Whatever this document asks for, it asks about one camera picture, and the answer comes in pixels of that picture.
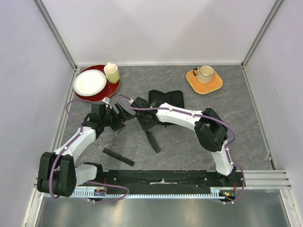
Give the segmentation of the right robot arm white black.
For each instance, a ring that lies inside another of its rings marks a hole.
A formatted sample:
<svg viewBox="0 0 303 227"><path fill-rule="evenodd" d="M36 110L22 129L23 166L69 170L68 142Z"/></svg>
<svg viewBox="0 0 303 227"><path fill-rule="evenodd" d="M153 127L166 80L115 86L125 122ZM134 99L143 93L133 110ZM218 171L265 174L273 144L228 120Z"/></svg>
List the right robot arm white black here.
<svg viewBox="0 0 303 227"><path fill-rule="evenodd" d="M218 183L228 186L233 182L236 167L227 152L228 127L213 109L192 111L158 100L149 103L140 97L131 103L131 107L144 131L155 125L178 125L194 131L200 145L211 152Z"/></svg>

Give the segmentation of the black zipper tool case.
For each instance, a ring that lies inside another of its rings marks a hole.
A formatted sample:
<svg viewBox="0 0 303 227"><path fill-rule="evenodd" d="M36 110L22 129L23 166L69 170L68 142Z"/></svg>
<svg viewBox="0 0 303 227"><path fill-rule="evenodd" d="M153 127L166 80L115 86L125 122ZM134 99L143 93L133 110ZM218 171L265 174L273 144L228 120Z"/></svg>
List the black zipper tool case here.
<svg viewBox="0 0 303 227"><path fill-rule="evenodd" d="M149 91L149 100L148 100L148 107L151 106L151 104L156 101L156 103L167 103L169 105L179 107L179 108L185 108L184 106L184 98L183 98L183 92L180 90L170 91L167 93L163 93L158 90L150 90ZM155 121L157 122L157 125L163 125L165 127L174 125L174 123L168 122L168 121L159 121L157 116L153 115Z"/></svg>

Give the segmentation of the black handled comb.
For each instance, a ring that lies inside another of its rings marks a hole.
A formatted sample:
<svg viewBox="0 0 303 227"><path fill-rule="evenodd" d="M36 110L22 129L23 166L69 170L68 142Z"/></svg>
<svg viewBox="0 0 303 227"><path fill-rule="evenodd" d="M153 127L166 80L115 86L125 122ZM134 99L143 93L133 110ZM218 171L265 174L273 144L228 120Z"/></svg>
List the black handled comb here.
<svg viewBox="0 0 303 227"><path fill-rule="evenodd" d="M154 135L152 132L150 131L145 131L145 134L146 134L146 137L151 145L151 147L153 148L153 150L156 152L156 153L159 153L161 151L161 148L158 144L158 142L156 141Z"/></svg>

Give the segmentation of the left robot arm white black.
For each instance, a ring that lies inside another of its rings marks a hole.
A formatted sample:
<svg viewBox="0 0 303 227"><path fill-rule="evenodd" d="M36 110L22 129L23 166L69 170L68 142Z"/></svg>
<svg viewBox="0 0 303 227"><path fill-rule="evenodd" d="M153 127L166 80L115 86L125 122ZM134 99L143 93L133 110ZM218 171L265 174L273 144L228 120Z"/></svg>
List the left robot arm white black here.
<svg viewBox="0 0 303 227"><path fill-rule="evenodd" d="M91 183L99 186L104 181L101 164L86 162L79 167L75 161L101 135L106 127L119 131L125 122L133 119L119 103L114 107L101 102L92 104L76 133L54 152L45 152L40 158L37 190L57 198L70 197L76 186Z"/></svg>

